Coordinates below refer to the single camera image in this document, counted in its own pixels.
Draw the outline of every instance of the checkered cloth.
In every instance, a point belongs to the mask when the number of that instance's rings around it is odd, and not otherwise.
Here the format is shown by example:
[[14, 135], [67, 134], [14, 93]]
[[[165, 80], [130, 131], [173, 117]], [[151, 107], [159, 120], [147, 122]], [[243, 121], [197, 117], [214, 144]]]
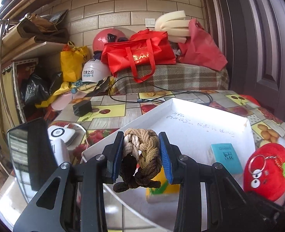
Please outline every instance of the checkered cloth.
[[[149, 74], [150, 66], [137, 66], [139, 77]], [[117, 78], [132, 76], [131, 69], [117, 73]], [[203, 66], [188, 64], [157, 65], [148, 83], [136, 83], [133, 78], [124, 78], [116, 83], [117, 93], [161, 91], [152, 85], [167, 90], [227, 90], [229, 77], [226, 68], [217, 72]]]

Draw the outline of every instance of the white tray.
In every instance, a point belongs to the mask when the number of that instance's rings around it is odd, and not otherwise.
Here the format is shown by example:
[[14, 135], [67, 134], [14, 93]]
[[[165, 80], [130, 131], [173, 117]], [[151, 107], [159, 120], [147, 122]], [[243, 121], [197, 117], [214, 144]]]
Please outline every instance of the white tray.
[[[196, 162], [211, 165], [207, 150], [211, 144], [231, 143], [244, 169], [248, 158], [255, 151], [255, 144], [249, 120], [238, 115], [212, 107], [172, 98], [140, 116], [126, 126], [128, 128], [152, 129], [157, 134], [166, 132], [169, 142], [177, 145], [182, 154]], [[87, 161], [100, 154], [107, 144], [114, 142], [117, 132], [102, 139], [83, 152]], [[236, 179], [242, 187], [243, 179]], [[145, 188], [129, 189], [115, 193], [112, 185], [105, 185], [123, 205], [147, 222], [158, 227], [174, 228], [177, 202], [149, 204], [145, 197]], [[205, 184], [202, 183], [202, 230], [207, 229], [207, 208]]]

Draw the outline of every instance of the braided rope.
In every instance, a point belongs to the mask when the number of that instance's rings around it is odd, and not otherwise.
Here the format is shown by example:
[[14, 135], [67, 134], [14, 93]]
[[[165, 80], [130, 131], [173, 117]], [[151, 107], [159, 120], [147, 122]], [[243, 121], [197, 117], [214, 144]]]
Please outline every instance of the braided rope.
[[[133, 176], [136, 169], [135, 163], [138, 163], [140, 167]], [[160, 182], [151, 179], [161, 171], [161, 168], [162, 160], [156, 133], [153, 130], [146, 129], [127, 129], [124, 132], [123, 160], [120, 169], [120, 176], [124, 182], [116, 183], [113, 190], [123, 192], [139, 186], [158, 188]]]

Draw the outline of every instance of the fruit print tablecloth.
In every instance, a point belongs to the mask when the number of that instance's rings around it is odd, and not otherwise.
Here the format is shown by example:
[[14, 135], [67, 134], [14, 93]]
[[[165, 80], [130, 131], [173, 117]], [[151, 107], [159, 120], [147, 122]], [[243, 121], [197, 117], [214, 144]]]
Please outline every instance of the fruit print tablecloth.
[[[267, 142], [285, 144], [285, 122], [276, 118], [266, 109], [259, 107], [231, 90], [204, 90], [203, 92], [209, 93], [213, 98], [210, 107], [243, 116], [250, 121], [256, 148]], [[65, 107], [51, 124], [63, 126], [69, 122], [81, 124], [88, 130], [87, 141], [91, 146], [172, 97], [195, 103], [209, 102], [206, 95], [173, 95], [170, 91], [127, 94], [114, 96], [114, 98], [121, 101], [136, 102], [137, 98], [156, 98], [160, 96], [166, 97], [163, 97], [160, 101], [154, 103], [123, 103], [114, 101], [109, 96], [84, 98], [92, 102], [93, 112], [88, 113], [83, 117], [74, 115], [72, 106], [79, 100], [82, 100], [75, 99]], [[72, 155], [80, 161], [82, 151], [88, 146], [84, 138], [84, 132], [76, 126], [69, 127], [77, 130], [77, 137], [72, 144], [68, 146], [68, 149]]]

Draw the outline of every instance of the blue booklet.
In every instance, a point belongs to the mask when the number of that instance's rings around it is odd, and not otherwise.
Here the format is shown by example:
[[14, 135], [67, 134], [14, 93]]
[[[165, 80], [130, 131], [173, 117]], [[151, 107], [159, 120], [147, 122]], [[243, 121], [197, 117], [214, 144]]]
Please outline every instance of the blue booklet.
[[212, 164], [220, 162], [230, 174], [243, 173], [241, 163], [232, 144], [212, 144], [208, 154]]

